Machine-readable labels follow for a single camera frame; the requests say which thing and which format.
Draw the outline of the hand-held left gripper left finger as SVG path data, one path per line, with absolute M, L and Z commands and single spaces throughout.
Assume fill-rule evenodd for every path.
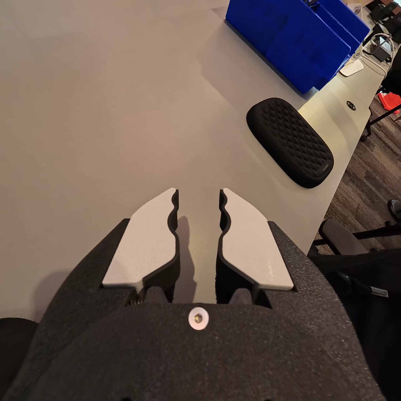
M 103 287 L 170 288 L 175 284 L 180 274 L 178 195 L 177 189 L 170 188 L 133 213 L 103 278 Z

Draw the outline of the black desk leg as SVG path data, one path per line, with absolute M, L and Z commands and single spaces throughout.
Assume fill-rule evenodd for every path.
M 399 111 L 400 109 L 401 109 L 401 105 L 387 111 L 386 113 L 384 113 L 383 115 L 381 115 L 378 118 L 375 118 L 372 121 L 368 120 L 368 122 L 366 123 L 366 125 L 364 127 L 363 134 L 361 135 L 360 142 L 366 141 L 372 135 L 372 131 L 371 131 L 372 125 L 378 123 L 382 119 L 390 116 L 392 113 L 394 113 L 395 111 Z

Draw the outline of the black power adapter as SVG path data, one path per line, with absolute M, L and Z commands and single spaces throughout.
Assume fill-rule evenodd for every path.
M 371 34 L 364 44 L 363 52 L 375 57 L 380 62 L 390 63 L 394 57 L 394 43 L 391 34 Z

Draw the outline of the grey desk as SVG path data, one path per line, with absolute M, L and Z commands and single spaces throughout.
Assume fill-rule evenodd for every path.
M 299 94 L 225 23 L 228 3 L 1 1 L 1 318 L 40 320 L 69 272 L 169 188 L 179 190 L 176 302 L 216 301 L 221 188 L 308 251 L 384 68 L 364 58 L 362 71 Z M 248 110 L 272 97 L 332 150 L 314 189 L 248 129 Z

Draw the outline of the red plastic item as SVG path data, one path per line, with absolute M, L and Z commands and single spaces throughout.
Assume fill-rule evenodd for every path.
M 394 94 L 392 92 L 384 93 L 381 91 L 377 96 L 383 108 L 387 111 L 390 111 L 401 104 L 401 97 L 398 94 Z

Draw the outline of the blue plastic bin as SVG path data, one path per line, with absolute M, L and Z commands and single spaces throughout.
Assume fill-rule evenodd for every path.
M 231 0 L 225 17 L 303 94 L 330 82 L 371 30 L 339 0 Z

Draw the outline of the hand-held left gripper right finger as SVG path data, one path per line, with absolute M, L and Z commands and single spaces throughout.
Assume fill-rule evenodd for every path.
M 230 189 L 220 194 L 226 222 L 218 245 L 221 261 L 251 287 L 292 290 L 294 283 L 267 218 Z

